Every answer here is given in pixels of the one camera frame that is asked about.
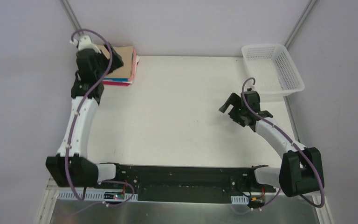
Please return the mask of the beige t shirt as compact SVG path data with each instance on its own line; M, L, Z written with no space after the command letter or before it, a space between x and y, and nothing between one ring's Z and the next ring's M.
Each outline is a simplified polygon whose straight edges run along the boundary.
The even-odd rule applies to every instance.
M121 56L123 66L114 68L105 76L105 80L112 82L132 82L138 65L138 56L134 46L113 47L114 51Z

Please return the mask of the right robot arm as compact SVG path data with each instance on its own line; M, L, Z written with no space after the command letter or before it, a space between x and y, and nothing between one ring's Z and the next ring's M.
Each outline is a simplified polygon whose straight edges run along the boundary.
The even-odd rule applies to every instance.
M223 106L225 113L232 106L229 117L242 127L249 127L263 137L281 158L281 166L272 168L261 165L254 168L255 181L280 188L288 197L304 196L308 193L324 192L324 174L320 151L315 147L293 140L281 127L274 116L260 107L260 96L247 89L241 95L231 93Z

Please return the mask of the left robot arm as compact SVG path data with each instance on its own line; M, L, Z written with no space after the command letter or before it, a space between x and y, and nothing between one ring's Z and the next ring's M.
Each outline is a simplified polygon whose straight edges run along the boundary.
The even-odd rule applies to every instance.
M55 156L46 159L46 167L59 187L94 187L99 182L113 180L114 163L95 164L87 159L91 124L100 105L103 83L91 92L103 73L123 66L121 56L111 45L99 45L100 52L82 49L76 53L78 70L71 88L71 115L68 127Z

